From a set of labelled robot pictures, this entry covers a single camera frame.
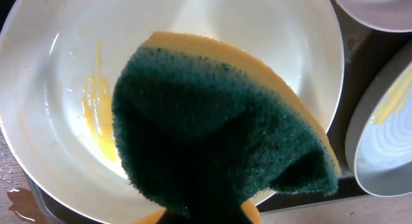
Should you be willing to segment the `green yellow sponge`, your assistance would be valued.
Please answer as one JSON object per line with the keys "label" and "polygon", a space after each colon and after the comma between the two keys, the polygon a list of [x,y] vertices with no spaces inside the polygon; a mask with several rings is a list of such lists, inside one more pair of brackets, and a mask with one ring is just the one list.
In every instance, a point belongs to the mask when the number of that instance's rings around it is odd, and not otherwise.
{"label": "green yellow sponge", "polygon": [[155,32],[122,70],[113,134],[143,223],[252,223],[251,197],[337,192],[325,130],[281,77],[214,39]]}

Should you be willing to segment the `cream white plate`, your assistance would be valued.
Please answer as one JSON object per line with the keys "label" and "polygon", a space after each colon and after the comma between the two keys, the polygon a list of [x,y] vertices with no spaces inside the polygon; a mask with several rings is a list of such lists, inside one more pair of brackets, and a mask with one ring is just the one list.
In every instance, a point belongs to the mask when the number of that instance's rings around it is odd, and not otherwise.
{"label": "cream white plate", "polygon": [[81,104],[89,76],[113,86],[157,30],[242,49],[323,128],[335,116],[344,48],[330,0],[17,0],[1,32],[1,129],[29,177],[90,219],[132,223],[159,209],[100,152]]}

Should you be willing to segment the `pinkish white plate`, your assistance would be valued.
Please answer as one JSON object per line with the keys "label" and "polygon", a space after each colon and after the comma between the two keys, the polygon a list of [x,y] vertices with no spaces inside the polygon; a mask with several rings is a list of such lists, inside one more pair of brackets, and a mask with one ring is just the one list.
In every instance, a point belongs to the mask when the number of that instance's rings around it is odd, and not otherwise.
{"label": "pinkish white plate", "polygon": [[335,0],[357,22],[383,32],[411,31],[411,0]]}

